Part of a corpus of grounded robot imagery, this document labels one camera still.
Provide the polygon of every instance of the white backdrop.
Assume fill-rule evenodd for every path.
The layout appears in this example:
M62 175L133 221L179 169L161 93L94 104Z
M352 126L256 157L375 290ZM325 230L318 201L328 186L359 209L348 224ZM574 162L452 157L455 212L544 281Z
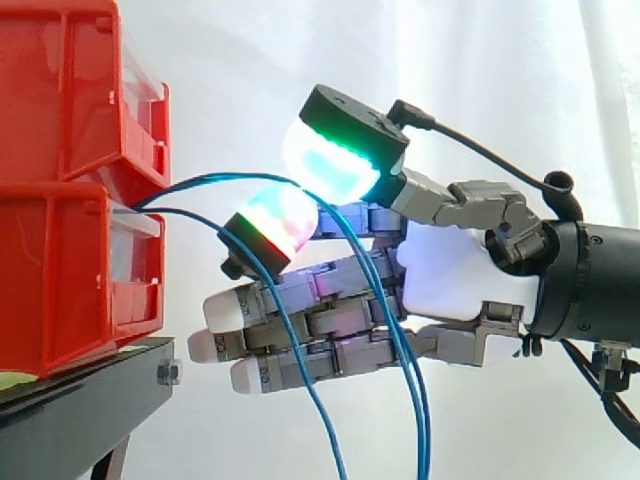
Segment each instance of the white backdrop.
M621 87L614 56L616 45L631 40L612 33L600 2L120 4L140 50L171 87L174 180L220 170L285 173L286 129L313 84L327 83L380 109L398 97L413 101L539 177L567 169L591 221L636 224L624 97L634 83L625 70ZM624 5L614 17L627 18ZM408 163L438 181L507 178L445 139L413 138ZM164 204L225 221L259 188L219 185ZM524 191L545 213L537 195ZM298 265L346 252L339 243L312 245ZM218 270L224 256L212 233L169 219L163 333L176 337L183 384L136 430L125 479L335 478L324 430L303 390L239 396L227 366L189 363L186 338L204 326L202 300L231 285ZM485 370L422 366L434 480L638 478L640 453L611 427L555 345L542 359ZM415 428L398 370L318 390L350 478L415 478ZM640 409L640 393L628 397Z

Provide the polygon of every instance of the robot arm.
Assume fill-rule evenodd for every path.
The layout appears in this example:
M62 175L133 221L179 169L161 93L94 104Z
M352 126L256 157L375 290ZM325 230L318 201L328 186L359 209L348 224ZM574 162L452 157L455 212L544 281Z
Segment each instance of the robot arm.
M328 202L355 197L376 204L342 211L358 234L384 239L371 256L394 313L432 319L417 330L404 323L417 355L482 366L495 352L516 351L523 336L537 339L534 354L540 338L587 340L596 344L602 391L628 386L624 354L640 346L640 234L583 224L568 175L554 172L538 182L403 102L384 115L317 86L299 120L317 148L300 150L289 142L294 176ZM403 167L406 125L450 136L536 186L559 221L540 220L505 183L475 180L445 188ZM315 238L338 238L339 232L321 213ZM256 246L260 255L273 253L266 241ZM265 264L278 279L316 380L395 364L380 306L354 258L284 275L287 259L277 258ZM241 256L236 260L236 273L251 272ZM220 303L242 315L221 325ZM190 339L194 360L237 360L232 377L239 391L300 385L288 337L261 282L208 299L205 314L209 329Z

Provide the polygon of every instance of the cable connector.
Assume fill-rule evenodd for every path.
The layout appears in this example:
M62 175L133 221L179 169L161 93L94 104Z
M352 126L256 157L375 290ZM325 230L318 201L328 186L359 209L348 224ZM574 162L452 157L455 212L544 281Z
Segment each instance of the cable connector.
M436 117L404 100L395 101L387 113L387 118L400 128L409 125L423 130L432 130L438 123Z

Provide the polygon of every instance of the red storage drawer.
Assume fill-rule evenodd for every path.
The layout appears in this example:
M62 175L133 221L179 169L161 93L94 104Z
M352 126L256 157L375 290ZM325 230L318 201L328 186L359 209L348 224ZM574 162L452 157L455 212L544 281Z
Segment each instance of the red storage drawer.
M46 377L162 327L164 224L91 183L0 183L0 372Z
M169 185L168 103L113 0L0 0L0 181L93 181L132 205Z

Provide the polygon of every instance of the screw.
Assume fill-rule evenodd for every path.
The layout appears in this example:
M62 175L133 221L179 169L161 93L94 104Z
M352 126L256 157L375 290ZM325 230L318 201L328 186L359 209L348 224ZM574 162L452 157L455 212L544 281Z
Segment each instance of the screw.
M182 378L182 362L180 360L165 360L158 365L158 383L160 385L179 385Z
M224 338L216 337L215 339L216 350L218 353L222 353L226 350L226 345L224 344Z

